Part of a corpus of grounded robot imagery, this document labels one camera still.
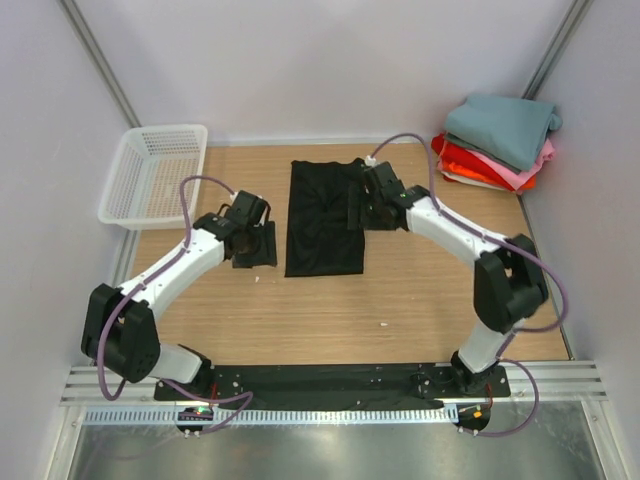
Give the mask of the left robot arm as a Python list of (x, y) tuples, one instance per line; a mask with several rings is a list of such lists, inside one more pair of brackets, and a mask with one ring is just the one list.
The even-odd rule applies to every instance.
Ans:
[(81, 351), (129, 383), (154, 378), (199, 400), (214, 385), (212, 362), (159, 340), (157, 321), (187, 288), (229, 261), (235, 268), (276, 266), (275, 223), (263, 198), (244, 190), (216, 213), (188, 222), (184, 240), (137, 277), (89, 297)]

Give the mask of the black t shirt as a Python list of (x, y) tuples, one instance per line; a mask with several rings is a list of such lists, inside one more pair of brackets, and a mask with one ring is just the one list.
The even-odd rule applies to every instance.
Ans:
[(351, 182), (363, 188), (364, 161), (291, 163), (285, 276), (358, 275), (364, 272), (364, 231), (347, 229)]

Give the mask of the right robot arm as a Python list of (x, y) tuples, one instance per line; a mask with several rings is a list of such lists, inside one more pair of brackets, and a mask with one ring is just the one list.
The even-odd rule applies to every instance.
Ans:
[(433, 241), (473, 273), (471, 334), (451, 357), (450, 381), (472, 396), (492, 375), (506, 343), (549, 298), (533, 241), (481, 228), (452, 209), (435, 204), (423, 186), (405, 187), (387, 162), (359, 161), (360, 186), (350, 190), (348, 225), (365, 230), (404, 231)]

